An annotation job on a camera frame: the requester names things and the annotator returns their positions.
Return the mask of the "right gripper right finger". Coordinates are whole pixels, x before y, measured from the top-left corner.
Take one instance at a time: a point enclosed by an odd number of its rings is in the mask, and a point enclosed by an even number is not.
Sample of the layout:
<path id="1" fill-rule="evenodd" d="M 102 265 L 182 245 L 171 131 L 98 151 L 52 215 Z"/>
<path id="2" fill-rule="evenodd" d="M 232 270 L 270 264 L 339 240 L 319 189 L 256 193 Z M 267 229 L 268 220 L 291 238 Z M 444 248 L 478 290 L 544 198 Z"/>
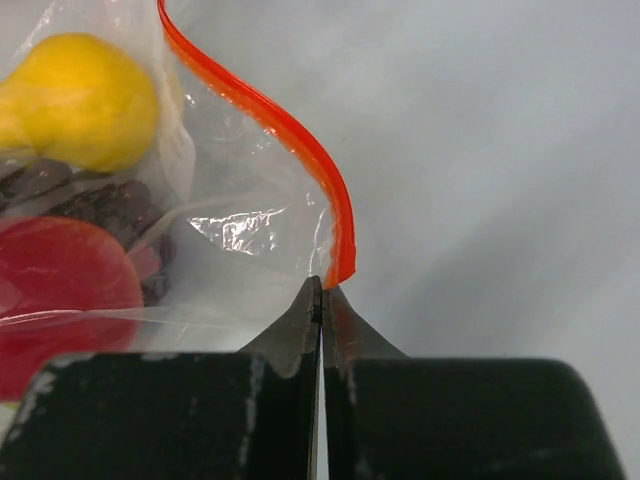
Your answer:
<path id="1" fill-rule="evenodd" d="M 590 389 L 536 358 L 412 358 L 322 296 L 333 479 L 620 479 Z"/>

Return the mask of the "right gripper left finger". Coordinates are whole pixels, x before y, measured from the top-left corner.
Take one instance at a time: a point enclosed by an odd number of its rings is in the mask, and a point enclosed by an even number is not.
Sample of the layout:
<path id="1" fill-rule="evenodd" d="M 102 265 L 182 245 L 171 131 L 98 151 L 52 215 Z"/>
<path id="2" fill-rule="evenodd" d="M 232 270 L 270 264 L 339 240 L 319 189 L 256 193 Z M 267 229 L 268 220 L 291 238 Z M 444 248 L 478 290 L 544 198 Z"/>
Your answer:
<path id="1" fill-rule="evenodd" d="M 312 479 L 321 283 L 235 353 L 62 356 L 1 445 L 5 479 Z"/>

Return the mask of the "red toy apple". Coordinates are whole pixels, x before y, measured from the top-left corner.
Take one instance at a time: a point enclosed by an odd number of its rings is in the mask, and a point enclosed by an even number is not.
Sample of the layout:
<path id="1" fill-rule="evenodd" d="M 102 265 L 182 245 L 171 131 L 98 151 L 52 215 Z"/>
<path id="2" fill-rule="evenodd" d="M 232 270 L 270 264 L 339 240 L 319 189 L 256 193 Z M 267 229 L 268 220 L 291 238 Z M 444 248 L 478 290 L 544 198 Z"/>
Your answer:
<path id="1" fill-rule="evenodd" d="M 1 222 L 1 399 L 21 398 L 52 357 L 126 349 L 143 307 L 134 264 L 118 240 L 63 217 Z"/>

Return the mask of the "clear orange zip bag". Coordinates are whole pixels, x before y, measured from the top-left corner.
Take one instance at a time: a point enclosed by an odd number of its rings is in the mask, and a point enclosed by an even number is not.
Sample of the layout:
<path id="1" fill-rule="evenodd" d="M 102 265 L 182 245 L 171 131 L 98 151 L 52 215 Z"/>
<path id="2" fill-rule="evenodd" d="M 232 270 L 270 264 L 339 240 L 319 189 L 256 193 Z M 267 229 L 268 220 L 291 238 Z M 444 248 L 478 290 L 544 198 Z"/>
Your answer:
<path id="1" fill-rule="evenodd" d="M 266 326 L 300 284 L 355 271 L 346 184 L 319 142 L 280 106 L 204 54 L 164 1 L 5 1 L 1 82 L 42 40 L 87 33 L 151 76 L 160 114 L 151 148 L 120 175 L 147 185 L 160 220 L 142 237 L 174 245 L 158 304 L 111 314 L 136 334 L 118 351 L 224 348 Z"/>

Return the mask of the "purple toy grape bunch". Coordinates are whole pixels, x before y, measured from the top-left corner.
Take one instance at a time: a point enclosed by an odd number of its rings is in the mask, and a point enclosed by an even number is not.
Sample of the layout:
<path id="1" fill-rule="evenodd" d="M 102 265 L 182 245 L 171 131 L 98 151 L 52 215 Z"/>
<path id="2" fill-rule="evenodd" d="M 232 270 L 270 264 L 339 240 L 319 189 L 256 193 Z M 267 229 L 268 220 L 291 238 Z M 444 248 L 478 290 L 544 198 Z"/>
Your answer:
<path id="1" fill-rule="evenodd" d="M 144 241 L 161 218 L 150 189 L 120 175 L 75 171 L 57 161 L 1 164 L 1 222 L 18 217 L 63 217 L 84 221 L 114 236 L 136 268 L 143 307 L 154 306 L 169 288 L 174 245 L 166 235 Z"/>

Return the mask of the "yellow toy pear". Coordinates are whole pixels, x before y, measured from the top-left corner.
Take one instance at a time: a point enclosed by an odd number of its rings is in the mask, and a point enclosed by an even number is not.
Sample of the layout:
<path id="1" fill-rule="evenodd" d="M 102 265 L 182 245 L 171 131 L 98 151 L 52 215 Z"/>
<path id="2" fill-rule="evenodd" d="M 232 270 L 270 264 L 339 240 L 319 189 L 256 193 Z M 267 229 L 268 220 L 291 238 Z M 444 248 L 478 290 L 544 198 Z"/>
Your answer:
<path id="1" fill-rule="evenodd" d="M 1 82 L 1 153 L 109 173 L 135 165 L 159 123 L 151 76 L 87 33 L 50 36 Z"/>

